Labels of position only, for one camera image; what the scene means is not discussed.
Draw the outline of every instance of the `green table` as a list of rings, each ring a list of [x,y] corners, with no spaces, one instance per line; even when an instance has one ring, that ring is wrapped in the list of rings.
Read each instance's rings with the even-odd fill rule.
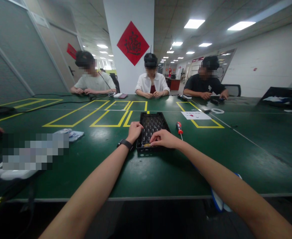
[[[87,101],[86,97],[48,96],[26,99],[8,106],[30,110],[55,102]],[[147,100],[137,95],[126,99],[98,98],[89,103],[66,103],[9,118],[0,118],[8,133],[53,133],[72,128],[85,136],[70,145],[52,170],[37,179],[37,201],[67,201],[85,178],[127,136],[131,121],[141,112],[163,112],[171,132],[220,162],[263,196],[292,196],[292,114],[258,105],[257,98],[230,98],[218,106],[176,96]],[[212,120],[187,120],[181,113],[220,108]],[[16,199],[25,200],[28,191]],[[199,199],[211,197],[210,186],[179,151],[129,153],[110,200]]]

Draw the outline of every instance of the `chinese character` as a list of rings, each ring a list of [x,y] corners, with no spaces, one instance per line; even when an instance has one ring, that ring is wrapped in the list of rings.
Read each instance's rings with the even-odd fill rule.
[[[129,39],[127,41],[127,39],[125,40],[125,46],[127,48],[127,53],[131,53],[133,55],[139,55],[140,51],[141,51],[141,43],[137,40],[138,35],[134,34],[134,32],[132,32],[132,35],[129,36]]]

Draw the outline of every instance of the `red diamond decoration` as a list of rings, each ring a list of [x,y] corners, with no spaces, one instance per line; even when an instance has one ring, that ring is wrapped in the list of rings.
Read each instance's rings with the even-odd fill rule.
[[[149,48],[149,45],[132,21],[128,24],[117,46],[134,66]]]

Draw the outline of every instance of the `black tray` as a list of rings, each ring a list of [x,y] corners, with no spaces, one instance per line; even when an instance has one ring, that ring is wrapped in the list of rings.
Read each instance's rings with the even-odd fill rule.
[[[146,112],[142,112],[140,113],[139,122],[143,125],[144,129],[140,133],[140,136],[136,142],[136,149],[138,152],[154,152],[168,149],[162,146],[144,147],[144,144],[149,143],[149,140],[154,132],[160,131],[161,129],[166,129],[170,132],[162,112],[157,112],[156,114],[147,114]]]

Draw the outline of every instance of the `tape roll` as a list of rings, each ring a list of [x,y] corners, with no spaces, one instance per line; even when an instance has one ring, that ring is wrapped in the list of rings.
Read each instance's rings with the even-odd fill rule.
[[[223,114],[223,113],[225,113],[225,111],[223,111],[221,109],[211,109],[211,112],[213,112],[215,114]]]

